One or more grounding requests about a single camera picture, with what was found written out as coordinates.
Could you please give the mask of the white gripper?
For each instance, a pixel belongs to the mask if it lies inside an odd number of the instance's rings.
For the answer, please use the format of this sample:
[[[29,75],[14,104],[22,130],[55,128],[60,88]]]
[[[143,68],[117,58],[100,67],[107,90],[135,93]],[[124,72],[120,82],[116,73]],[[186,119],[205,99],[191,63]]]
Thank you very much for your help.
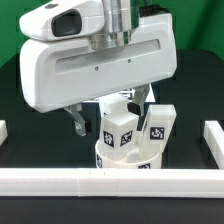
[[[80,136],[92,131],[82,102],[134,88],[127,108],[142,117],[149,84],[177,68],[172,15],[141,17],[130,0],[52,0],[19,26],[29,38],[20,51],[26,102],[42,113],[65,107]]]

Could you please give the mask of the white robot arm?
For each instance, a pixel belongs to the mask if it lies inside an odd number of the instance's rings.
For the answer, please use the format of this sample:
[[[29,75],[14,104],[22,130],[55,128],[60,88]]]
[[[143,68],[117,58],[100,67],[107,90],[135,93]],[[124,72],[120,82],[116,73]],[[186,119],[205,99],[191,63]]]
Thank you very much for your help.
[[[81,103],[128,88],[128,109],[142,116],[153,82],[177,68],[172,15],[141,16],[136,0],[52,0],[19,20],[25,101],[41,113],[63,108],[77,133],[91,126]]]

